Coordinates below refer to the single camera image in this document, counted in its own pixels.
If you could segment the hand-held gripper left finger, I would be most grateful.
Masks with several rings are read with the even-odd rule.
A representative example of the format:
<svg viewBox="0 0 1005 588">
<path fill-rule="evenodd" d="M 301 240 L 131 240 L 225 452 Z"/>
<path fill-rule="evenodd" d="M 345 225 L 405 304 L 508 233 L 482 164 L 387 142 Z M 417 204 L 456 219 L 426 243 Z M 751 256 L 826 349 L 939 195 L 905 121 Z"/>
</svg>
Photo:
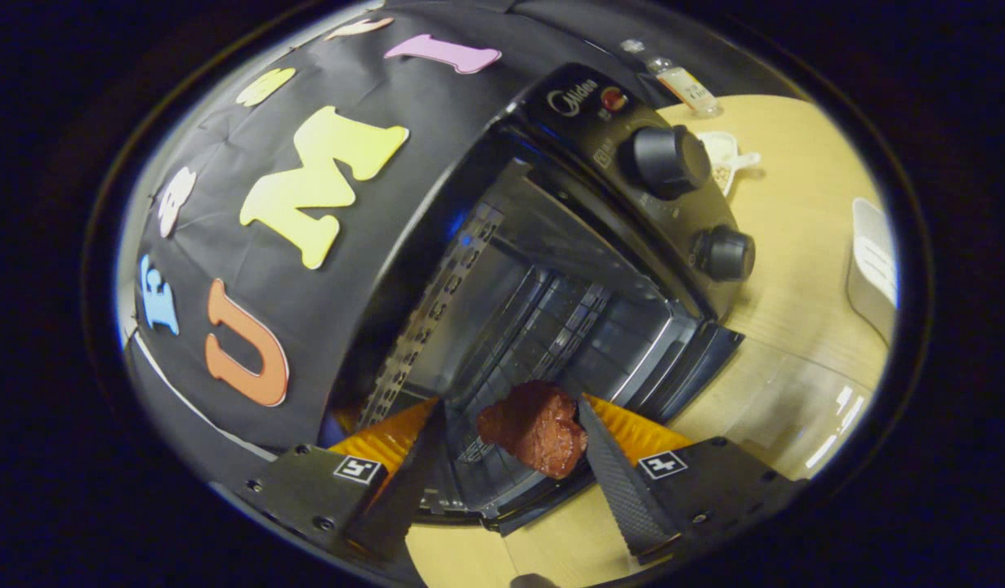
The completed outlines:
<svg viewBox="0 0 1005 588">
<path fill-rule="evenodd" d="M 379 564 L 405 550 L 445 439 L 427 399 L 328 449 L 297 444 L 241 481 L 257 513 L 336 559 Z"/>
</svg>

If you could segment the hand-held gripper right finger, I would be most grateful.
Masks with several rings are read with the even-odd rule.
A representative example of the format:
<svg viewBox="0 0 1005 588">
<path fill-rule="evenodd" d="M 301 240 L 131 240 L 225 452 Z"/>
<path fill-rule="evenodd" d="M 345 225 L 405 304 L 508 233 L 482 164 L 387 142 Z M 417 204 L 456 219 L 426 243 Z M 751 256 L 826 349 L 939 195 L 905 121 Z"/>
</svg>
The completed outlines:
<svg viewBox="0 0 1005 588">
<path fill-rule="evenodd" d="M 578 401 L 586 457 L 638 563 L 690 561 L 782 513 L 804 491 L 734 440 L 693 443 L 592 395 Z"/>
</svg>

